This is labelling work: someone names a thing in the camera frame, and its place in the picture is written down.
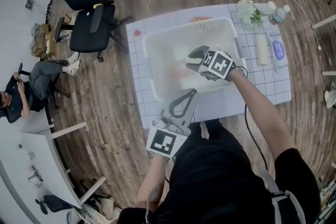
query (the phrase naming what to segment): white bottle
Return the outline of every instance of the white bottle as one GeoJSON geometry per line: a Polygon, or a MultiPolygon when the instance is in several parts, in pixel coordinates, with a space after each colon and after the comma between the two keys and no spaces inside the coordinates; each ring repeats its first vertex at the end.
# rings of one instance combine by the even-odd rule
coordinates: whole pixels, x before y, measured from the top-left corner
{"type": "Polygon", "coordinates": [[[273,1],[269,1],[265,7],[264,14],[270,15],[276,10],[277,6],[273,1]]]}
{"type": "Polygon", "coordinates": [[[272,25],[280,24],[286,19],[289,12],[290,8],[288,5],[283,6],[283,8],[277,8],[268,16],[268,20],[272,25]]]}

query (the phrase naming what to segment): clear plastic bin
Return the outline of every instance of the clear plastic bin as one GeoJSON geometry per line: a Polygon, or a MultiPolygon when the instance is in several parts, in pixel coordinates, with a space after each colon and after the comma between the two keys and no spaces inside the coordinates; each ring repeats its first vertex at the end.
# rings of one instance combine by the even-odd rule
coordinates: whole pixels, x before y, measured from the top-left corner
{"type": "Polygon", "coordinates": [[[222,79],[207,80],[186,68],[187,62],[198,63],[188,54],[206,45],[228,53],[236,65],[244,66],[235,39],[237,32],[231,19],[223,17],[177,26],[145,36],[143,49],[150,67],[150,80],[157,100],[163,100],[172,91],[194,88],[199,93],[214,91],[229,85],[222,79]]]}

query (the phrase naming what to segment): white wall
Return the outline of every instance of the white wall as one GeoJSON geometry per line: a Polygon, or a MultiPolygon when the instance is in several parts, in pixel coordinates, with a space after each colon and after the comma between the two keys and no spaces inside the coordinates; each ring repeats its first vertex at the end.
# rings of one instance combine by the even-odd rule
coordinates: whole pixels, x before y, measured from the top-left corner
{"type": "MultiPolygon", "coordinates": [[[[33,10],[28,10],[25,8],[26,0],[0,0],[0,90],[5,89],[8,80],[17,70],[20,62],[23,63],[24,70],[31,71],[35,62],[38,61],[31,55],[29,49],[30,29],[34,23],[44,22],[49,1],[35,0],[33,10]]],[[[27,176],[30,171],[27,154],[18,149],[20,131],[46,124],[47,118],[44,111],[33,112],[28,119],[19,119],[14,124],[9,124],[4,118],[0,119],[0,161],[3,164],[5,174],[8,175],[21,200],[40,223],[66,223],[65,211],[46,216],[35,204],[36,198],[41,199],[43,194],[49,193],[43,188],[37,190],[29,183],[27,176]]],[[[10,195],[8,191],[5,191],[5,188],[5,184],[0,178],[0,216],[7,224],[29,223],[23,211],[16,210],[18,205],[15,205],[14,200],[8,202],[13,206],[2,206],[6,203],[6,197],[10,195]]]]}

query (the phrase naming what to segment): white container lid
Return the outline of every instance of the white container lid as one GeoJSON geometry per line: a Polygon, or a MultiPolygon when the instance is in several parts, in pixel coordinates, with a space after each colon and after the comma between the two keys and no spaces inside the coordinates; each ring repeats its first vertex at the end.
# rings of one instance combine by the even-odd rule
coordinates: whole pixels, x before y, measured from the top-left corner
{"type": "Polygon", "coordinates": [[[283,10],[286,12],[286,13],[289,13],[290,12],[290,7],[288,5],[285,5],[283,6],[283,10]]]}
{"type": "Polygon", "coordinates": [[[275,10],[277,8],[277,5],[273,1],[269,1],[268,6],[273,10],[275,10]]]}

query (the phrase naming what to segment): grid-patterned tablecloth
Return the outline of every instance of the grid-patterned tablecloth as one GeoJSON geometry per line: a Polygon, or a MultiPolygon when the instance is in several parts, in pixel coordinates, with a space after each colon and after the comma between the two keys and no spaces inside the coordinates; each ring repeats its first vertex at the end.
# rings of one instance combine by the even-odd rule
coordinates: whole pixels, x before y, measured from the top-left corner
{"type": "MultiPolygon", "coordinates": [[[[266,4],[257,4],[263,11],[266,4]]],[[[253,29],[248,29],[238,18],[236,4],[204,6],[179,10],[126,25],[127,38],[130,49],[131,65],[136,102],[139,106],[143,127],[150,128],[157,114],[160,103],[154,97],[150,84],[150,73],[146,58],[143,53],[142,39],[145,35],[155,31],[183,25],[200,18],[231,18],[238,33],[238,49],[245,58],[248,79],[263,93],[273,104],[291,100],[290,79],[288,70],[276,73],[272,66],[270,54],[268,64],[259,65],[257,61],[255,34],[265,33],[265,24],[255,24],[253,29]]],[[[272,26],[272,31],[279,32],[278,26],[272,26]]],[[[198,95],[193,121],[205,121],[223,118],[244,112],[244,101],[237,88],[232,84],[220,91],[206,92],[198,95]]],[[[183,104],[176,108],[183,110],[183,104]]]]}

